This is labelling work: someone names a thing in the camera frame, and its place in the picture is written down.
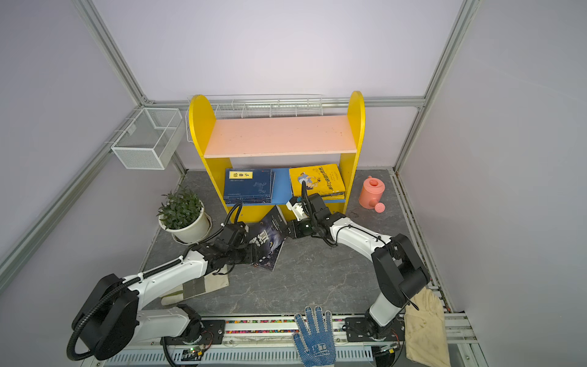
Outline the black wolf cover book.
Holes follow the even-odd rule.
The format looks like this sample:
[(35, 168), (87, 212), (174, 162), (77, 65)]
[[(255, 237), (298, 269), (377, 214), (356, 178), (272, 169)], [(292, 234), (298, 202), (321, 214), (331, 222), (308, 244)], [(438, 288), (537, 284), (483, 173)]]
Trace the black wolf cover book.
[(253, 266), (273, 272), (286, 238), (287, 222), (281, 208), (273, 206), (260, 222), (249, 226), (248, 242), (256, 250)]

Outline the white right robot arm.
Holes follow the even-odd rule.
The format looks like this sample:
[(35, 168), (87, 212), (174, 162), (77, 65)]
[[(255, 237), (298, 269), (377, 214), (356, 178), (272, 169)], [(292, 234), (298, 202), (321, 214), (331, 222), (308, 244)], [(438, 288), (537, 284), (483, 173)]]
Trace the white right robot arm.
[(384, 339), (396, 316), (430, 282), (431, 276), (411, 240), (403, 234), (389, 236), (367, 229), (346, 215), (332, 212), (318, 194), (292, 197), (287, 209), (296, 219), (288, 223), (290, 237), (311, 236), (328, 246), (347, 246), (371, 261), (380, 289), (359, 327), (362, 336)]

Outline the dark blue book yellow label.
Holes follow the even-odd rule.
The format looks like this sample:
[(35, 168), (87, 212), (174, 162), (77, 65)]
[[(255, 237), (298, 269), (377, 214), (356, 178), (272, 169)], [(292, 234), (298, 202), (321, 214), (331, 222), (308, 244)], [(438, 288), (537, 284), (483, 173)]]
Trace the dark blue book yellow label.
[(226, 170), (223, 199), (227, 205), (270, 203), (275, 172), (272, 169)]

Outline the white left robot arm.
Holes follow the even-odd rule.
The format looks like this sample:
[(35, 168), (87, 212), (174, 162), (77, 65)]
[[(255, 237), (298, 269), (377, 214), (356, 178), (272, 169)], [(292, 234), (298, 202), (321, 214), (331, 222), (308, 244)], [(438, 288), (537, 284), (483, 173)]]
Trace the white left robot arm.
[(169, 310), (146, 307), (188, 281), (253, 263), (257, 251), (247, 243), (248, 233), (243, 222), (226, 223), (173, 261), (125, 278), (114, 274), (101, 278), (72, 322), (67, 358), (106, 360), (131, 343), (149, 339), (199, 344), (212, 338), (200, 314), (186, 304)]

